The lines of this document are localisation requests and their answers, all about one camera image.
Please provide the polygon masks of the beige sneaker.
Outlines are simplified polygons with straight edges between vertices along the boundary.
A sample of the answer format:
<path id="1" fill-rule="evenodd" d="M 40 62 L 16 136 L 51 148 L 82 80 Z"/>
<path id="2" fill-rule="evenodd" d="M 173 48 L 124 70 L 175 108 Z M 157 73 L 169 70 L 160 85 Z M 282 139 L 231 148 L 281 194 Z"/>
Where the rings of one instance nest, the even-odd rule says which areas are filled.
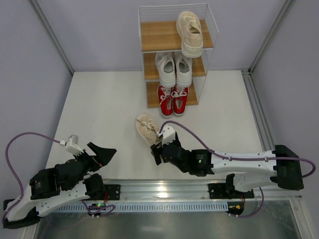
<path id="1" fill-rule="evenodd" d="M 181 39 L 182 54 L 198 58 L 203 51 L 203 35 L 200 20 L 191 11 L 182 11 L 176 21 L 176 29 Z"/>
<path id="2" fill-rule="evenodd" d="M 138 114 L 135 119 L 135 126 L 140 136 L 149 146 L 157 145 L 162 141 L 162 138 L 157 135 L 159 127 L 153 117 L 149 114 Z"/>

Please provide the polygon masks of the white sneaker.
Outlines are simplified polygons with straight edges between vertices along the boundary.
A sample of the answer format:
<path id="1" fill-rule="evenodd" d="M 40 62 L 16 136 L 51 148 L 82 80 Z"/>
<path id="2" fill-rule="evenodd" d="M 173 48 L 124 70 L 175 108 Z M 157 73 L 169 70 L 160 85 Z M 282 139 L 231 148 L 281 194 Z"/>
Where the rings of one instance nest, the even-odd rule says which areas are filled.
<path id="1" fill-rule="evenodd" d="M 172 88 L 176 84 L 175 63 L 172 52 L 157 52 L 155 65 L 159 74 L 160 84 Z"/>
<path id="2" fill-rule="evenodd" d="M 192 58 L 186 57 L 181 51 L 173 54 L 176 68 L 176 84 L 179 87 L 189 87 L 192 82 Z"/>

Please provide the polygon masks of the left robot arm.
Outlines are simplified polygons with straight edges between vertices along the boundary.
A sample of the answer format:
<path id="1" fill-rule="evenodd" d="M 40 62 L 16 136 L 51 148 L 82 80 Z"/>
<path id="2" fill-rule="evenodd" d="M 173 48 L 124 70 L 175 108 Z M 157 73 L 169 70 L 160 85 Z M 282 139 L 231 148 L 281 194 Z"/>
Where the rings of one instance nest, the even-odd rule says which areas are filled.
<path id="1" fill-rule="evenodd" d="M 97 171 L 106 166 L 117 151 L 91 142 L 87 145 L 94 155 L 89 155 L 75 143 L 65 143 L 66 151 L 74 156 L 72 159 L 40 170 L 30 179 L 23 196 L 4 201 L 6 215 L 2 221 L 3 227 L 28 227 L 63 205 L 102 197 L 106 190 Z"/>

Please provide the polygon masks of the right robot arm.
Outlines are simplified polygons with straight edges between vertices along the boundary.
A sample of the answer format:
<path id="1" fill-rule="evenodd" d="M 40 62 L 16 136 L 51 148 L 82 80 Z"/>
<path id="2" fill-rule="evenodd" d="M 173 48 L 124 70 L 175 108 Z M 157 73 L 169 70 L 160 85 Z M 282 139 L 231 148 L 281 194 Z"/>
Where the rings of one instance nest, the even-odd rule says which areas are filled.
<path id="1" fill-rule="evenodd" d="M 304 188 L 298 156 L 284 145 L 261 153 L 212 153 L 207 149 L 182 148 L 177 134 L 168 142 L 155 133 L 149 139 L 157 165 L 170 163 L 183 173 L 197 177 L 226 173 L 225 190 L 229 196 L 254 188 L 276 184 L 281 189 Z"/>

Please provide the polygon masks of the red canvas sneaker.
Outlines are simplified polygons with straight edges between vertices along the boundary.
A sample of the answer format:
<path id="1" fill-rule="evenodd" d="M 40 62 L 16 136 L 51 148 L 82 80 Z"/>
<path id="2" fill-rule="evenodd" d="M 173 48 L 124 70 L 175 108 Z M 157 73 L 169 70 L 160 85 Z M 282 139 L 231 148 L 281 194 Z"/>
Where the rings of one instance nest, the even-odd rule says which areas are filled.
<path id="1" fill-rule="evenodd" d="M 177 117 L 182 116 L 186 108 L 188 87 L 184 88 L 175 85 L 171 96 L 173 99 L 173 114 Z"/>
<path id="2" fill-rule="evenodd" d="M 158 100 L 161 115 L 164 118 L 169 118 L 173 114 L 172 108 L 172 88 L 166 88 L 162 85 L 158 86 Z"/>

